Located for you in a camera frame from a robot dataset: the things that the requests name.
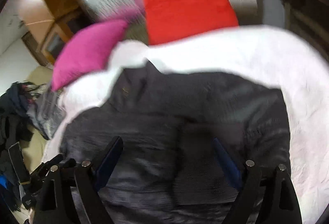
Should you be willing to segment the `white bed blanket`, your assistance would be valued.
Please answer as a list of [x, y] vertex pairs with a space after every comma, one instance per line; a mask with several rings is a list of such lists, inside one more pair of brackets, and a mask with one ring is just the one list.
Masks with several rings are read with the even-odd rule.
[[59, 152], [65, 127], [100, 106], [124, 68], [151, 62], [164, 74], [223, 71], [282, 90], [291, 129], [292, 181], [304, 223], [315, 223], [328, 206], [328, 63], [305, 40], [271, 26], [244, 26], [147, 46], [122, 41], [105, 70], [68, 86], [61, 105], [66, 118], [45, 146], [43, 160]]

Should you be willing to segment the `pile of dark clothes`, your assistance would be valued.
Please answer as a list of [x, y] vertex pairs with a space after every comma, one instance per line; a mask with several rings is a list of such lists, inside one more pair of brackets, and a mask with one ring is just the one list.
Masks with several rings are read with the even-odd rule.
[[15, 82], [1, 96], [1, 176], [6, 180], [6, 184], [1, 185], [1, 196], [12, 211], [18, 210], [20, 194], [8, 149], [21, 140], [31, 140], [32, 132], [29, 131], [28, 125], [32, 124], [32, 121], [27, 111], [45, 88], [45, 84]]

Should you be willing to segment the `magenta pillow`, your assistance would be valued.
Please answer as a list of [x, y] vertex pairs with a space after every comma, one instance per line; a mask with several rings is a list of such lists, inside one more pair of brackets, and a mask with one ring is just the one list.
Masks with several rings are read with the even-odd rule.
[[104, 70], [111, 51], [123, 39], [127, 26], [125, 20], [117, 19], [92, 24], [78, 31], [56, 59], [52, 90], [57, 91], [90, 72]]

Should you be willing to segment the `grey garment bag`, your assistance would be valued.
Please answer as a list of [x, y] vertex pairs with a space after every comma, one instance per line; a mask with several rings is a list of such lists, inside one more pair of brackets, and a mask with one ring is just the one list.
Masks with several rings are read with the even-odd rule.
[[65, 109], [60, 105], [62, 92], [62, 90], [53, 91], [50, 82], [38, 85], [33, 91], [34, 96], [28, 106], [27, 116], [46, 140], [53, 138], [65, 119]]

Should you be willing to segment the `red pillow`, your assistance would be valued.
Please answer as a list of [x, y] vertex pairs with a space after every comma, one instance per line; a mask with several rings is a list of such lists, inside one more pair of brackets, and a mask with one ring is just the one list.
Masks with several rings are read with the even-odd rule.
[[150, 45], [239, 25], [229, 0], [143, 0], [143, 3]]

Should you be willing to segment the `wooden cabinet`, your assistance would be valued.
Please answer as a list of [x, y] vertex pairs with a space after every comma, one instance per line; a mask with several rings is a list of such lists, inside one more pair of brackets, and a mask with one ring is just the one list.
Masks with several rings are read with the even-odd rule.
[[79, 30], [91, 25], [93, 21], [81, 9], [77, 9], [54, 23], [46, 33], [43, 41], [38, 43], [31, 32], [27, 32], [22, 41], [30, 54], [42, 66], [55, 63], [64, 45]]

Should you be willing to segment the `black quilted jacket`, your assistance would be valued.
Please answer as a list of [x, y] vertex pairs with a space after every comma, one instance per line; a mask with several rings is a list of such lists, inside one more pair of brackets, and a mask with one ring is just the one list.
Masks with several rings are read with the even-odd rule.
[[126, 68], [101, 107], [66, 127], [60, 150], [93, 159], [115, 136], [124, 149], [100, 197], [115, 223], [220, 223], [237, 192], [214, 157], [219, 139], [242, 167], [290, 167], [280, 89], [223, 72]]

